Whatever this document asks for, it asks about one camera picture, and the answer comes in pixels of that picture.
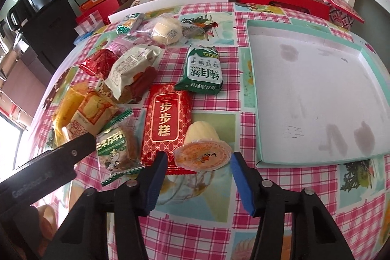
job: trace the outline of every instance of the red snack wrapper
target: red snack wrapper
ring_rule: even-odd
[[[105,80],[118,57],[109,49],[100,49],[79,65],[85,73]]]
[[[150,166],[156,151],[168,154],[167,174],[195,174],[176,166],[173,151],[183,145],[191,124],[191,97],[188,91],[175,91],[174,84],[152,85],[146,113],[141,160]]]

